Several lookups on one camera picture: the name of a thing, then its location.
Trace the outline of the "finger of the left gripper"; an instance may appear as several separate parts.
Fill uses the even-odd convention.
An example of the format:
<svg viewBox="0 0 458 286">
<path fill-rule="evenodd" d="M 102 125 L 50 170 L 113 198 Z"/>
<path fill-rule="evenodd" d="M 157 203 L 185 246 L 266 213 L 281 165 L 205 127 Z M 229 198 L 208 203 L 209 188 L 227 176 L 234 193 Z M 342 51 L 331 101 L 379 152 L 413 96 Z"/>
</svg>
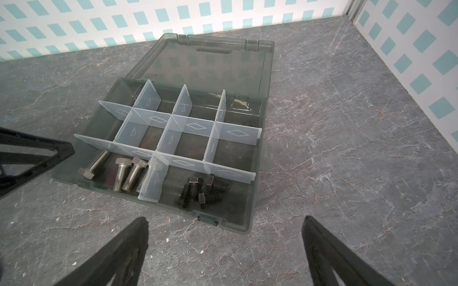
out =
<svg viewBox="0 0 458 286">
<path fill-rule="evenodd" d="M 16 188 L 57 166 L 75 153 L 73 145 L 70 142 L 37 137 L 6 128 L 1 128 L 1 144 L 12 145 L 15 147 L 31 147 L 55 152 L 52 156 L 27 154 L 24 152 L 2 152 L 2 166 L 5 164 L 32 165 L 31 168 L 18 175 L 8 175 L 4 172 L 4 169 L 1 169 L 2 197 L 5 197 Z"/>
</svg>

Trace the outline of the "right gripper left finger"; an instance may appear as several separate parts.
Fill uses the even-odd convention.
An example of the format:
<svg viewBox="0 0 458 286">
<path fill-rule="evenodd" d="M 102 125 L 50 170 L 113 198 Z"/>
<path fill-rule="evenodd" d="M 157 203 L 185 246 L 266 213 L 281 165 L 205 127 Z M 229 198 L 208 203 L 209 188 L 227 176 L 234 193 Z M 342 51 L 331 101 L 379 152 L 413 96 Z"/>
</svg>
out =
<svg viewBox="0 0 458 286">
<path fill-rule="evenodd" d="M 149 223 L 133 220 L 58 286 L 136 286 L 148 249 Z"/>
</svg>

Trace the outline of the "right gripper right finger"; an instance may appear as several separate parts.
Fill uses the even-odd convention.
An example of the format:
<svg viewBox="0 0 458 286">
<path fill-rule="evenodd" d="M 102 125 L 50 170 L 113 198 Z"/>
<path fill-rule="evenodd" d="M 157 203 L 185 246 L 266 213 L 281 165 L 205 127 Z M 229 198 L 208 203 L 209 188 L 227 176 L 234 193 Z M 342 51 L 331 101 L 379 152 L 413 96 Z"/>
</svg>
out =
<svg viewBox="0 0 458 286">
<path fill-rule="evenodd" d="M 302 239 L 315 286 L 337 286 L 335 275 L 347 286 L 391 286 L 312 216 L 302 225 Z"/>
</svg>

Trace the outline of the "silver bolt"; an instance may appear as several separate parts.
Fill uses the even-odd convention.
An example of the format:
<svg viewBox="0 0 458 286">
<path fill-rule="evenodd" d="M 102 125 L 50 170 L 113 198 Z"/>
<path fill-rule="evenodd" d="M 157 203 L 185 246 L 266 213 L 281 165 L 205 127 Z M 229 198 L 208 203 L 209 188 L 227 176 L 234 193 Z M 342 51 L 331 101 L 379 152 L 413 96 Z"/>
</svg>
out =
<svg viewBox="0 0 458 286">
<path fill-rule="evenodd" d="M 132 169 L 122 186 L 122 190 L 124 191 L 132 190 L 142 170 L 147 167 L 147 162 L 138 157 L 133 158 L 132 164 Z"/>
<path fill-rule="evenodd" d="M 144 168 L 139 176 L 139 178 L 137 179 L 137 184 L 135 186 L 135 191 L 137 193 L 140 193 L 141 191 L 141 188 L 142 188 L 142 185 L 147 177 L 147 173 L 148 173 L 148 170 L 149 168 Z"/>
<path fill-rule="evenodd" d="M 86 167 L 80 168 L 77 173 L 86 179 L 92 180 L 99 167 L 108 159 L 110 152 L 101 150 L 94 160 Z"/>
<path fill-rule="evenodd" d="M 122 186 L 126 180 L 129 172 L 129 168 L 132 166 L 132 160 L 128 158 L 117 158 L 115 163 L 117 164 L 117 173 L 113 185 L 114 192 L 121 192 Z"/>
</svg>

